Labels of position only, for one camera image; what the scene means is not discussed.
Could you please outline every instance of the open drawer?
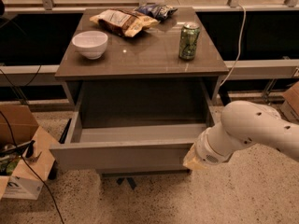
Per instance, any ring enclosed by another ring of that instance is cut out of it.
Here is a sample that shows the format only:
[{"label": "open drawer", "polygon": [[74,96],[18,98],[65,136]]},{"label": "open drawer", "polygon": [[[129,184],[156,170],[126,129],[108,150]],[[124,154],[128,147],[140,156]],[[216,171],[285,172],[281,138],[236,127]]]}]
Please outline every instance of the open drawer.
[{"label": "open drawer", "polygon": [[84,81],[65,144],[50,151],[64,169],[101,175],[186,172],[210,104],[199,77]]}]

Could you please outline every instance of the bowl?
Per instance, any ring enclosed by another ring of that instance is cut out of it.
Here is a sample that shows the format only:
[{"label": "bowl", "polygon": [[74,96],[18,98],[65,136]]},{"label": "bowl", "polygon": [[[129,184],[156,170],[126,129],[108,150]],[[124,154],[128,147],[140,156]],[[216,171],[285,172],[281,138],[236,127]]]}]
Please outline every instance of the bowl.
[{"label": "bowl", "polygon": [[76,51],[88,59],[100,58],[107,49],[108,36],[100,31],[88,31],[75,35],[72,43]]}]

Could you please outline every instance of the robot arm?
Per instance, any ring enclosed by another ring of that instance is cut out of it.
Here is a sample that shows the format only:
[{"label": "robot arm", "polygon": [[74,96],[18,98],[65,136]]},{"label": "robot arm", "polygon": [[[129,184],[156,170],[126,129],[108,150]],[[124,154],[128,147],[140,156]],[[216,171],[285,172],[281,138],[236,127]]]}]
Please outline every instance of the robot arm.
[{"label": "robot arm", "polygon": [[235,151],[256,143],[299,161],[299,125],[281,119],[269,106],[245,101],[231,102],[224,107],[221,122],[199,135],[193,153],[197,161],[215,165],[228,161]]}]

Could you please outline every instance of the soda can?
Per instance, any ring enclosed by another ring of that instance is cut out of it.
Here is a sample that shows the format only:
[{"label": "soda can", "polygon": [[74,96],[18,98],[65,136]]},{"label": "soda can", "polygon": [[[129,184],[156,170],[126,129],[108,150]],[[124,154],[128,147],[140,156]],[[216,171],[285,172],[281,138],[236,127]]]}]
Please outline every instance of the soda can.
[{"label": "soda can", "polygon": [[199,25],[195,22],[187,22],[181,28],[179,42],[179,57],[184,60],[192,60],[196,54]]}]

